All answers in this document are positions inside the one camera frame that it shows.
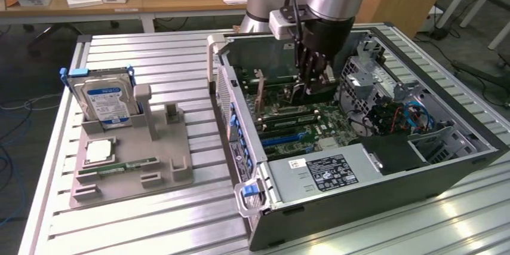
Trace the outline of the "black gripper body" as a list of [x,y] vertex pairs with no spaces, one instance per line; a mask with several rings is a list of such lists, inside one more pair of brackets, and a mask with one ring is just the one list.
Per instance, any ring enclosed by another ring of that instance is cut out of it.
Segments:
[[354,23],[355,17],[343,21],[306,21],[299,49],[331,60],[343,48]]

